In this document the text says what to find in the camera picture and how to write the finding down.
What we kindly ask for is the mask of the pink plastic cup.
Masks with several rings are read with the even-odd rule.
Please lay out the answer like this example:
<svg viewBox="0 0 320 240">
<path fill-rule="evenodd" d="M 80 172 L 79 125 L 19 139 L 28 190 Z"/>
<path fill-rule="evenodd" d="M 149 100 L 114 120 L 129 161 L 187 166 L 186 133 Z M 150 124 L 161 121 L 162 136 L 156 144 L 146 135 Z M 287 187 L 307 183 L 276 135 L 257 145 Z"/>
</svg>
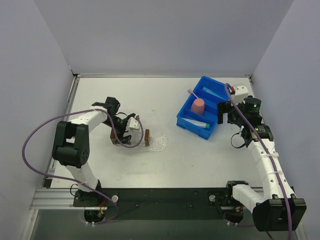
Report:
<svg viewBox="0 0 320 240">
<path fill-rule="evenodd" d="M 191 112 L 202 116 L 204 114 L 204 110 L 205 110 L 205 104 L 198 104 L 195 102 L 195 100 L 193 101 L 190 108 Z"/>
</svg>

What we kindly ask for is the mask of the white toothpaste tube green cap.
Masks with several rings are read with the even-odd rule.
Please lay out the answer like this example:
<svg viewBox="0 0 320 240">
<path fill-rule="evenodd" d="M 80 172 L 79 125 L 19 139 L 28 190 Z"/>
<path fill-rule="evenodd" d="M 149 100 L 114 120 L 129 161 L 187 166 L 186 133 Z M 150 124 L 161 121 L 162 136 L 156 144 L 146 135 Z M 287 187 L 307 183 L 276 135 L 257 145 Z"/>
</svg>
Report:
<svg viewBox="0 0 320 240">
<path fill-rule="evenodd" d="M 206 122 L 197 121 L 197 120 L 193 120 L 193 119 L 189 119 L 189 118 L 182 118 L 182 119 L 199 127 L 199 128 L 202 128 L 202 129 L 209 129 L 210 128 L 210 124 L 206 123 Z"/>
</svg>

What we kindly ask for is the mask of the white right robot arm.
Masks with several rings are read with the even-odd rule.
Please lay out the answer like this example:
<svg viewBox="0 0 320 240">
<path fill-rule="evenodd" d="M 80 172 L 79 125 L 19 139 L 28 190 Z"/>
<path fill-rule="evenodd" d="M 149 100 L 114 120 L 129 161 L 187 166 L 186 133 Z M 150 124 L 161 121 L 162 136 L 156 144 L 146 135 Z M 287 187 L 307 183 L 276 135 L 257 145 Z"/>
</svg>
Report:
<svg viewBox="0 0 320 240">
<path fill-rule="evenodd" d="M 290 187 L 278 160 L 274 136 L 263 123 L 261 100 L 246 97 L 233 106 L 231 101 L 217 105 L 218 123 L 227 115 L 227 123 L 240 128 L 245 147 L 251 153 L 261 178 L 263 194 L 254 191 L 242 181 L 229 181 L 231 197 L 252 214 L 253 223 L 260 232 L 296 230 L 307 205 Z"/>
</svg>

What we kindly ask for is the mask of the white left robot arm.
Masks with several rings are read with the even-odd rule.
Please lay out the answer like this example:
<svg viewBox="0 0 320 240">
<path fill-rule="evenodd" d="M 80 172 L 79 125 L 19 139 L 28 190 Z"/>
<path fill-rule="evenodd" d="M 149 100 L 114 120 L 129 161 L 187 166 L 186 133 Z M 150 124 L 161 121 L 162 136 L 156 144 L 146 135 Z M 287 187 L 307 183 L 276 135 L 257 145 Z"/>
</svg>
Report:
<svg viewBox="0 0 320 240">
<path fill-rule="evenodd" d="M 65 166 L 78 184 L 79 198 L 96 206 L 103 201 L 100 181 L 94 176 L 88 160 L 90 155 L 90 132 L 104 124 L 114 135 L 114 144 L 131 144 L 131 136 L 125 135 L 129 122 L 135 113 L 125 118 L 118 117 L 120 102 L 114 97 L 107 97 L 105 102 L 95 102 L 89 112 L 82 113 L 71 121 L 60 121 L 56 126 L 52 157 Z"/>
</svg>

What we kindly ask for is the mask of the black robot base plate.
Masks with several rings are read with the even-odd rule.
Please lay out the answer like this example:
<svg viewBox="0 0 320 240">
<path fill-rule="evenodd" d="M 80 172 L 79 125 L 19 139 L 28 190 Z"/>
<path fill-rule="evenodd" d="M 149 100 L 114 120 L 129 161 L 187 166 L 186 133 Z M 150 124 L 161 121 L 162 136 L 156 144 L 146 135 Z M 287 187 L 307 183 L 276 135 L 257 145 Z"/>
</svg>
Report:
<svg viewBox="0 0 320 240">
<path fill-rule="evenodd" d="M 104 188 L 87 197 L 76 191 L 73 206 L 84 208 L 86 220 L 220 220 L 239 223 L 245 207 L 225 187 L 216 188 Z"/>
</svg>

